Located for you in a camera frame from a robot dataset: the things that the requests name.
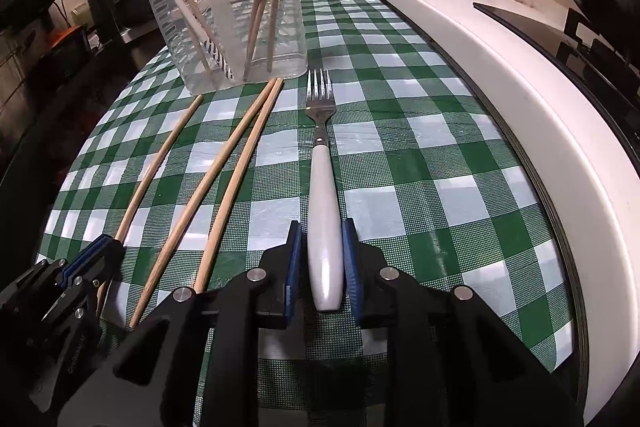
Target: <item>screw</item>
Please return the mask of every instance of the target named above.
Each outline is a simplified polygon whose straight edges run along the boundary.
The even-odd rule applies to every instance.
[[[385,281],[393,281],[400,277],[400,272],[396,270],[393,266],[385,266],[382,270],[380,270],[380,277]]]
[[[177,302],[188,301],[192,295],[193,290],[191,288],[187,288],[186,286],[174,290],[174,300]]]
[[[468,301],[471,297],[474,296],[474,291],[469,288],[469,286],[456,286],[453,290],[453,295],[455,295],[461,301]]]
[[[246,273],[246,278],[253,282],[261,281],[267,277],[267,272],[262,268],[252,268]]]

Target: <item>tablecloth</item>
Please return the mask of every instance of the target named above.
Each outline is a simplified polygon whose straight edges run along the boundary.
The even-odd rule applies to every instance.
[[[381,0],[302,0],[311,68],[330,71],[328,126],[342,217],[420,283],[473,287],[552,371],[572,351],[572,312],[551,227],[521,164],[468,86],[423,35]],[[154,181],[125,241],[102,316],[103,343],[126,334],[172,224],[263,84],[205,95]],[[290,220],[306,230],[313,123],[306,76],[288,80],[234,204],[209,287],[257,266]],[[146,166],[193,97],[166,49],[122,91],[87,139],[46,224],[40,254],[74,258],[114,234]],[[191,285],[212,216],[246,137],[205,197],[146,311]],[[318,314],[300,299],[285,332],[260,332],[264,425],[376,425],[385,331],[360,331],[345,298]]]

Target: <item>fork handle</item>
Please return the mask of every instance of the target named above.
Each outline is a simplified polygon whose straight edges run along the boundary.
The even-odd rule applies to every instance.
[[[342,230],[331,154],[326,145],[316,145],[311,153],[306,249],[316,309],[339,309],[344,283]]]

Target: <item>transparent utensil holder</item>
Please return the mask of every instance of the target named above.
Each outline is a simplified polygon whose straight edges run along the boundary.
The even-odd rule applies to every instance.
[[[261,0],[149,1],[191,94],[265,82],[277,76],[295,78],[306,71],[300,0],[263,1],[264,12],[256,18],[257,38],[250,60],[247,50],[253,40],[252,10]]]

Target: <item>white countertop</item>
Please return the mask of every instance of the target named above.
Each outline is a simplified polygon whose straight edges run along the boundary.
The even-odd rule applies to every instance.
[[[519,140],[558,212],[580,277],[588,320],[589,421],[639,348],[640,178],[590,102],[551,62],[473,8],[520,13],[558,29],[513,0],[386,0],[466,71]]]

